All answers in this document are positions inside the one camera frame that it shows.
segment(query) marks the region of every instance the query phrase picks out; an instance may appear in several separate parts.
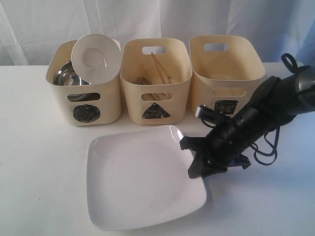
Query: black shape sticker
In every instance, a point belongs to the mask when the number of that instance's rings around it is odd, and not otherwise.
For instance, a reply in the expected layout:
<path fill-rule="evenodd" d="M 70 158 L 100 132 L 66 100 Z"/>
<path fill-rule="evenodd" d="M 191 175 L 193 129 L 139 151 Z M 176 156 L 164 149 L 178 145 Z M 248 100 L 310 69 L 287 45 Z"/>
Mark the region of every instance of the black shape sticker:
<path fill-rule="evenodd" d="M 73 117 L 79 122 L 89 123 L 100 117 L 100 111 L 92 105 L 80 105 L 73 109 Z"/>
<path fill-rule="evenodd" d="M 216 101 L 215 111 L 222 112 L 225 115 L 232 115 L 235 112 L 238 101 L 236 100 L 219 100 Z"/>
<path fill-rule="evenodd" d="M 146 111 L 143 113 L 143 119 L 159 119 L 167 118 L 171 115 L 167 113 L 159 104 L 153 103 Z"/>

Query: bin handle hole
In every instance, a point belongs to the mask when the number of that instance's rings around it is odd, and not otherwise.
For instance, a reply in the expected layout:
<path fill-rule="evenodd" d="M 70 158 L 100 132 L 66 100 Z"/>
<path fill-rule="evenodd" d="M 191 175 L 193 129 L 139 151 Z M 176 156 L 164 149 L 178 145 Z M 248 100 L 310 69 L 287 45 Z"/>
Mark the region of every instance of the bin handle hole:
<path fill-rule="evenodd" d="M 166 53 L 167 48 L 164 46 L 151 46 L 151 47 L 143 47 L 142 53 L 145 55 L 150 55 L 151 53 L 154 54 L 164 54 Z"/>
<path fill-rule="evenodd" d="M 100 94 L 97 92 L 69 94 L 67 99 L 70 102 L 96 101 L 100 99 Z"/>
<path fill-rule="evenodd" d="M 170 101 L 174 98 L 174 95 L 170 92 L 160 93 L 143 93 L 141 99 L 143 101 Z"/>
<path fill-rule="evenodd" d="M 214 96 L 219 97 L 243 97 L 246 94 L 245 88 L 215 88 L 212 91 Z"/>
<path fill-rule="evenodd" d="M 226 43 L 206 43 L 203 45 L 203 50 L 206 52 L 220 51 L 225 52 L 228 50 L 228 44 Z"/>

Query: white square plate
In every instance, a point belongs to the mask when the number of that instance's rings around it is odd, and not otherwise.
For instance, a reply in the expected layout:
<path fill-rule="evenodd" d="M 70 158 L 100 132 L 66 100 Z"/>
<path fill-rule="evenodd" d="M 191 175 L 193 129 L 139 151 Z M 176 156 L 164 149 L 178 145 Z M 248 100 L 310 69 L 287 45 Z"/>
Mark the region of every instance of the white square plate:
<path fill-rule="evenodd" d="M 89 146 L 87 201 L 91 222 L 103 230 L 142 228 L 199 209 L 207 194 L 190 179 L 193 160 L 171 125 L 102 136 Z"/>

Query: black triangle label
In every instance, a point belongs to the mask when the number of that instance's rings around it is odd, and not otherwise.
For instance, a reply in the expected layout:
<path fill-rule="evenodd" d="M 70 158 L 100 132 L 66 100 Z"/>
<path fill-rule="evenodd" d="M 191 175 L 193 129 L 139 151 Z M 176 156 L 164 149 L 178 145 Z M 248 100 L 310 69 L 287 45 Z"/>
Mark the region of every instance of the black triangle label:
<path fill-rule="evenodd" d="M 146 111 L 143 113 L 143 119 L 159 119 L 167 118 L 171 115 L 166 112 L 159 104 L 153 103 Z"/>

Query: black circle label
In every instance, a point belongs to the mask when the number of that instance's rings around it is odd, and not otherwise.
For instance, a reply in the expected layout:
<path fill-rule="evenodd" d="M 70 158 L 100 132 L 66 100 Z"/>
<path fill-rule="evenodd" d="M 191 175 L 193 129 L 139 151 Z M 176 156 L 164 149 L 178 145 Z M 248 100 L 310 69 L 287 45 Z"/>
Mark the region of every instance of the black circle label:
<path fill-rule="evenodd" d="M 73 109 L 73 117 L 79 122 L 89 123 L 100 117 L 100 111 L 93 105 L 85 104 Z"/>

